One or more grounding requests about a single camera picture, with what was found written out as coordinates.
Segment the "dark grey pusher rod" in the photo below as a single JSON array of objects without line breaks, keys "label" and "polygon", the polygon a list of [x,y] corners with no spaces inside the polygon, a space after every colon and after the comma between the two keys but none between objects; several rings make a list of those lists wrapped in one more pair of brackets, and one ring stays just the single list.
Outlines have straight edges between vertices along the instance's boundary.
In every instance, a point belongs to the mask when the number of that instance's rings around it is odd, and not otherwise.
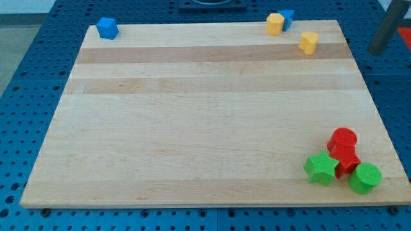
[{"label": "dark grey pusher rod", "polygon": [[409,11],[410,0],[392,0],[390,2],[367,48],[371,55],[382,55],[398,28],[410,28],[410,17],[406,17]]}]

